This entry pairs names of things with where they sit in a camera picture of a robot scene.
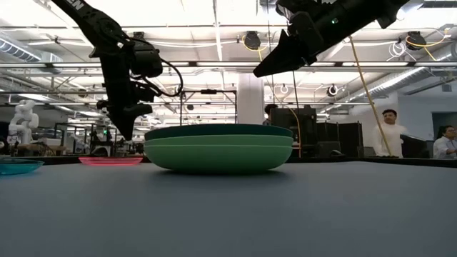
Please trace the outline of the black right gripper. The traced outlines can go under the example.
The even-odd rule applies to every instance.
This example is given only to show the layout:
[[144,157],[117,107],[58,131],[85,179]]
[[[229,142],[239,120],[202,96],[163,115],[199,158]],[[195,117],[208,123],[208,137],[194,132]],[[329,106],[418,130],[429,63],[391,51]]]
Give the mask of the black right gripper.
[[276,48],[253,70],[256,77],[295,71],[348,37],[348,0],[278,0],[276,12],[288,26]]

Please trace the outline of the large dark green plate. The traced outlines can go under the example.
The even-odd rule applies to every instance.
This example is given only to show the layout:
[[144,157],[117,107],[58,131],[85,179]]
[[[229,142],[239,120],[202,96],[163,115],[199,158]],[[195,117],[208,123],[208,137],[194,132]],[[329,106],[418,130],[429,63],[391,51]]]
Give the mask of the large dark green plate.
[[145,133],[144,138],[146,141],[150,141],[159,138],[214,135],[270,135],[292,137],[293,132],[287,128],[265,126],[261,124],[198,124],[154,129]]

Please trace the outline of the large light green plate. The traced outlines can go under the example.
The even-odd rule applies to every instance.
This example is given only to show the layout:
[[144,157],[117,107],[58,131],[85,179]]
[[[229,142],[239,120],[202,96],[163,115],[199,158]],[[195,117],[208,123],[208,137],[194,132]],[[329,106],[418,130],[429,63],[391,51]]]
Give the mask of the large light green plate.
[[180,145],[230,145],[230,146],[292,146],[293,139],[287,136],[270,135],[208,135],[158,138],[146,141],[145,146]]

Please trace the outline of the distant robot workstation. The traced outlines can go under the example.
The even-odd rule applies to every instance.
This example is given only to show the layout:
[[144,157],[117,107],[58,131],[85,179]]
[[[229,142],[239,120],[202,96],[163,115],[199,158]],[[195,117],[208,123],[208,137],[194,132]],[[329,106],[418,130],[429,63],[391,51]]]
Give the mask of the distant robot workstation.
[[56,123],[54,138],[59,138],[64,155],[127,157],[143,156],[142,138],[127,141],[117,128],[83,123]]

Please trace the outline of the transparent pink small plate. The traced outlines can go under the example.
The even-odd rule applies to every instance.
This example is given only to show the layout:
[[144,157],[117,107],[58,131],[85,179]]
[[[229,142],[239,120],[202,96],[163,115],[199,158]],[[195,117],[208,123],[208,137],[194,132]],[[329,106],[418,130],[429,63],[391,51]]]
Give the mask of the transparent pink small plate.
[[88,166],[135,166],[143,161],[142,157],[79,157]]

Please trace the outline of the person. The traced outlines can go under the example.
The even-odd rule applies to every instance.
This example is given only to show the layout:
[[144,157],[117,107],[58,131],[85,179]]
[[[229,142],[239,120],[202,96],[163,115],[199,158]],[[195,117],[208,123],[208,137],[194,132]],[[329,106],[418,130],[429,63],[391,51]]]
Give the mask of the person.
[[271,111],[273,109],[277,109],[278,106],[276,104],[267,104],[264,108],[264,111],[265,111],[265,114],[266,114],[266,118],[265,120],[263,121],[263,125],[265,126],[270,126],[271,125]]
[[433,143],[435,159],[457,160],[457,130],[450,125],[441,126]]
[[402,158],[401,134],[408,133],[406,127],[398,125],[397,112],[393,109],[386,109],[382,112],[383,122],[381,128],[384,136],[382,136],[379,127],[376,126],[373,130],[373,149],[377,156],[395,156]]

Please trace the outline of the white building pillar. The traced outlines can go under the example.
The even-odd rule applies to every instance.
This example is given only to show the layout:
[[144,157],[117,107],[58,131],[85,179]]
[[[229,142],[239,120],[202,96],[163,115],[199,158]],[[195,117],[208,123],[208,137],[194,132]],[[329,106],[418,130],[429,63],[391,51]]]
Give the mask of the white building pillar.
[[239,74],[237,116],[240,124],[262,124],[264,120],[264,83],[253,74]]

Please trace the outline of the black computer tower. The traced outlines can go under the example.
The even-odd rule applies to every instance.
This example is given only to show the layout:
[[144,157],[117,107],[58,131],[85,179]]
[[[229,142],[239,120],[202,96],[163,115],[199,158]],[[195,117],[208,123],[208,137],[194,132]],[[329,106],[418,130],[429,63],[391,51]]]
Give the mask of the black computer tower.
[[271,111],[271,125],[293,132],[294,155],[312,158],[316,155],[316,110],[311,108],[277,108]]

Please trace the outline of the light green bowl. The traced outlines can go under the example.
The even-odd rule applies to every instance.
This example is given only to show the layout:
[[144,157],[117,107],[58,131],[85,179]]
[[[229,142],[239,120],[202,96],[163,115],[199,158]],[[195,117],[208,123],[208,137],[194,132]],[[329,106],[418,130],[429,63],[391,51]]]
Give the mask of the light green bowl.
[[184,173],[252,173],[283,165],[290,146],[149,145],[144,152],[155,165]]

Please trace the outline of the black cabinet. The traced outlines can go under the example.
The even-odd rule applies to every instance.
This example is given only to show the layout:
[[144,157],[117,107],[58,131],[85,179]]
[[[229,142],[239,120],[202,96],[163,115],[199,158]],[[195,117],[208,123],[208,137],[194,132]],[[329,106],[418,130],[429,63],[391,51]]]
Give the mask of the black cabinet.
[[317,123],[317,144],[324,148],[336,146],[343,155],[359,157],[359,151],[363,148],[362,124],[356,123]]

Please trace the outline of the white robot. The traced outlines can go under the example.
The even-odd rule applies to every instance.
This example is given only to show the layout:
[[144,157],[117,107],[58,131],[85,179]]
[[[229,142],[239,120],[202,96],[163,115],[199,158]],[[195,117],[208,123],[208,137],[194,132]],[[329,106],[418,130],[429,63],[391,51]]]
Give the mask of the white robot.
[[15,114],[9,123],[7,141],[9,144],[30,144],[32,129],[39,126],[39,116],[33,112],[36,102],[33,100],[20,100],[15,107]]

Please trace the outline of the transparent blue small plate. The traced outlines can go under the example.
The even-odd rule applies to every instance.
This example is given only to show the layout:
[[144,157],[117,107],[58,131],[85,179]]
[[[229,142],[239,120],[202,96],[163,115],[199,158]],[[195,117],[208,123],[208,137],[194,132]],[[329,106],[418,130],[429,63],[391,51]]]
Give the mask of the transparent blue small plate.
[[0,158],[0,176],[31,173],[43,164],[43,161],[22,158]]

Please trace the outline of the black office chair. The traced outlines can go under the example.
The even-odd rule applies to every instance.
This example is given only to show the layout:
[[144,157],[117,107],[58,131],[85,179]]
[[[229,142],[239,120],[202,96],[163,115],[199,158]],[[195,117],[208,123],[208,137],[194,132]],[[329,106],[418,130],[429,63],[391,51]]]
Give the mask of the black office chair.
[[400,135],[402,140],[402,154],[404,158],[430,158],[428,143],[426,140],[409,136]]

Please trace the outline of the black gantry frame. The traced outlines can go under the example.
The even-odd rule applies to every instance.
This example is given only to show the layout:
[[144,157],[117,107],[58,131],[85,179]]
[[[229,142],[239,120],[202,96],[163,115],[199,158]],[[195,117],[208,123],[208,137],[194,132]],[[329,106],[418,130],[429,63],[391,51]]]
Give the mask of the black gantry frame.
[[224,89],[200,89],[200,90],[183,90],[179,94],[179,125],[181,126],[184,121],[184,106],[186,104],[196,105],[196,102],[189,103],[189,100],[194,94],[201,94],[212,96],[216,94],[222,94],[229,101],[229,105],[234,106],[233,120],[234,123],[238,123],[238,96],[237,90],[224,90]]

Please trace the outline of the silver ventilation duct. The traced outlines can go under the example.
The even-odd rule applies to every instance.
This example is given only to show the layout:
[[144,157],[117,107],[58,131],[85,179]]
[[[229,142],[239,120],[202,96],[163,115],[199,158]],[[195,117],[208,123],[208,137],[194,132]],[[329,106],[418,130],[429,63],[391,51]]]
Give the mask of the silver ventilation duct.
[[[430,56],[427,56],[419,59],[418,62],[457,61],[457,41],[432,52],[432,56],[435,60],[433,60]],[[367,89],[371,98],[374,99],[376,96],[390,94],[397,89],[401,89],[430,76],[432,76],[431,68],[413,66],[411,69],[400,73],[392,73],[384,76],[381,79],[368,84]]]
[[55,63],[63,59],[48,51],[34,49],[0,33],[0,63]]

